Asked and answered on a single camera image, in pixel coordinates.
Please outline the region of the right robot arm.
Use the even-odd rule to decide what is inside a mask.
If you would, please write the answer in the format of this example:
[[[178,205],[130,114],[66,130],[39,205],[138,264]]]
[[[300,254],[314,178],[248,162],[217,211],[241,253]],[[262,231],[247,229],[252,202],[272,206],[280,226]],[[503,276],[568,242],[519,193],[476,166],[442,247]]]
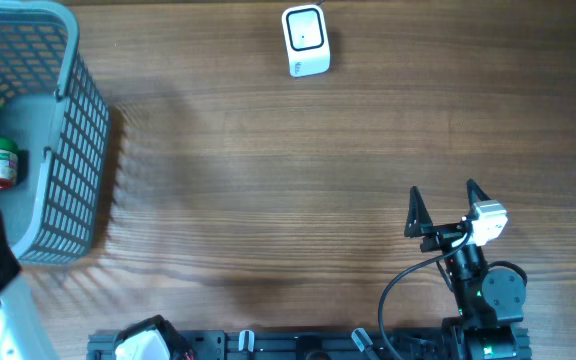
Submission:
[[[456,223],[435,225],[417,187],[410,189],[404,235],[421,238],[423,253],[439,251],[439,265],[456,300],[459,315],[442,321],[447,359],[530,359],[524,319],[526,272],[509,261],[489,262],[483,247],[497,239],[508,222],[506,208],[478,184],[467,181],[469,212]]]

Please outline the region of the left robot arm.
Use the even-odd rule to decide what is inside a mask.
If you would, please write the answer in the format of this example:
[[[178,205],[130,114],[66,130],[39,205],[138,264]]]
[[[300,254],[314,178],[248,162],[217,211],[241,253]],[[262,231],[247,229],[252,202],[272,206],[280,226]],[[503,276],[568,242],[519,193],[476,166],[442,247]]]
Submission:
[[[31,290],[5,235],[0,212],[0,359],[57,359]],[[112,341],[113,359],[194,359],[194,350],[170,322],[155,316]]]

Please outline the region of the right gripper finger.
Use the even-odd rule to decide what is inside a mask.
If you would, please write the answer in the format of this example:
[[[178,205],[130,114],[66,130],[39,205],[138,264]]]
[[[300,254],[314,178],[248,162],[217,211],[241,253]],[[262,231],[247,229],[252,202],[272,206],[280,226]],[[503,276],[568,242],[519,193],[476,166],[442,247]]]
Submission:
[[[490,200],[490,197],[481,189],[474,179],[468,179],[466,187],[470,206],[473,206],[477,202]]]
[[[422,237],[433,231],[433,222],[417,186],[410,188],[409,210],[404,235]]]

